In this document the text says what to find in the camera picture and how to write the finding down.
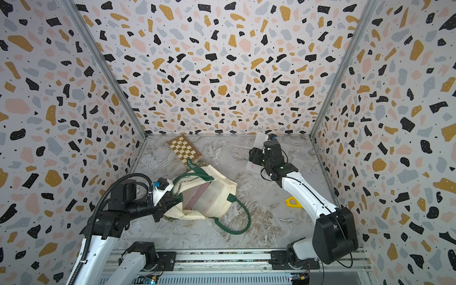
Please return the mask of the cream canvas tote bag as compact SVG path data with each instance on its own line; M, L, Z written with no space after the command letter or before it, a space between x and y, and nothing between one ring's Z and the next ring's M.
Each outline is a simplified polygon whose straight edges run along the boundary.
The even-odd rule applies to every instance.
M211 165L198 166L191 159L186 164L189 171L174 179L171 190L178 203L167 210L165 216L175 220L212 219L216 226L231 235L242 235L249 230L251 214L236 197L237 183ZM247 214L247 225L241 230L229 229L219 221L233 203L238 203Z

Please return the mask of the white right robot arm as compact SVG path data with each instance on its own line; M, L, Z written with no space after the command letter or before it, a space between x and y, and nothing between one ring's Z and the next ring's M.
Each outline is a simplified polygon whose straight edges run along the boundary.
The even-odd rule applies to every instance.
M304 237L287 246L287 259L292 267L299 267L301 261L308 259L331 264L347 255L353 256L359 247L353 213L337 207L318 193L299 168L289 161L275 135L267 136L264 142L254 142L247 169L266 174L266 180L287 191L312 220L312 237Z

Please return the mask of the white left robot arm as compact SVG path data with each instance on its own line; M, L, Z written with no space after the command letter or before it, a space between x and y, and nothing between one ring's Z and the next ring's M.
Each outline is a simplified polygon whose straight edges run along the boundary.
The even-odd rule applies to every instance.
M124 205L120 211L96 208L84 228L81 251L66 283L97 285L111 252L130 221L152 214L153 210L153 207L144 208L142 203ZM174 270L176 255L173 251L156 251L153 242L134 242L123 252L119 266L106 284L129 285L140 274L156 284L161 273Z

